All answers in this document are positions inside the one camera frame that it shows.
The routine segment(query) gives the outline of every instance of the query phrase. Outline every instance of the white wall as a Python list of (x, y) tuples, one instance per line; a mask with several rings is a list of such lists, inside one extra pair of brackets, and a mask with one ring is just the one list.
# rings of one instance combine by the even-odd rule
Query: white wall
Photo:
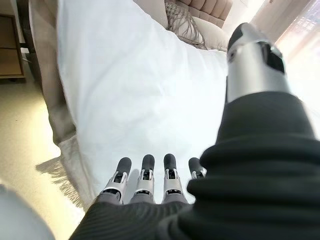
[(249, 23), (265, 0), (233, 0), (233, 5), (222, 29), (231, 36), (241, 23)]

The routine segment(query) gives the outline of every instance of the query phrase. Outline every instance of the gray object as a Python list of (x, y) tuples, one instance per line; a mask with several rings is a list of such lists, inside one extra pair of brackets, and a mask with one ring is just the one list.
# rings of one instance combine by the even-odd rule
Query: gray object
[(291, 93), (277, 47), (249, 23), (238, 26), (235, 33), (227, 53), (226, 101), (260, 92)]

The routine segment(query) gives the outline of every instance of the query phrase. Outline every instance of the floor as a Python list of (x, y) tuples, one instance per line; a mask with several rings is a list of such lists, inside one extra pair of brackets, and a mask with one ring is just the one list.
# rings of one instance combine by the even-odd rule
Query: floor
[(36, 166), (60, 155), (52, 141), (40, 87), (24, 63), (26, 82), (0, 79), (0, 179), (44, 219), (56, 240), (68, 239), (84, 212)]

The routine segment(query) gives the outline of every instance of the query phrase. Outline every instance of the robotic hand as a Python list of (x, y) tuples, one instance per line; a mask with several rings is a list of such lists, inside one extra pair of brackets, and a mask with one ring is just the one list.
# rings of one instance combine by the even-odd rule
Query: robotic hand
[(186, 203), (175, 158), (167, 154), (163, 204), (154, 204), (154, 158), (147, 155), (136, 192), (122, 205), (131, 167), (123, 158), (71, 240), (320, 239), (320, 143), (290, 92), (280, 51), (243, 23), (227, 60), (216, 143), (200, 162), (189, 161), (187, 190), (195, 203)]
[[(187, 204), (187, 200), (183, 193), (180, 178), (176, 166), (176, 158), (172, 154), (164, 157), (164, 188), (162, 203), (181, 202)], [(142, 160), (141, 172), (137, 180), (136, 190), (130, 201), (134, 203), (150, 203), (155, 204), (154, 200), (154, 166), (155, 158), (148, 154)], [(131, 160), (128, 157), (122, 158), (112, 178), (108, 181), (105, 188), (98, 195), (95, 202), (108, 202), (112, 204), (123, 204), (123, 196), (125, 195), (128, 175), (131, 169)], [(193, 157), (189, 160), (189, 169), (192, 179), (203, 178), (205, 169), (200, 165), (198, 158)]]

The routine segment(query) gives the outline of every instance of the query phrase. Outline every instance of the beige headboard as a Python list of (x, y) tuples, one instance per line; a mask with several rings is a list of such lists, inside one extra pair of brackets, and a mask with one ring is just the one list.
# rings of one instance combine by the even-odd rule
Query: beige headboard
[(175, 0), (178, 6), (189, 10), (192, 16), (222, 28), (233, 0)]

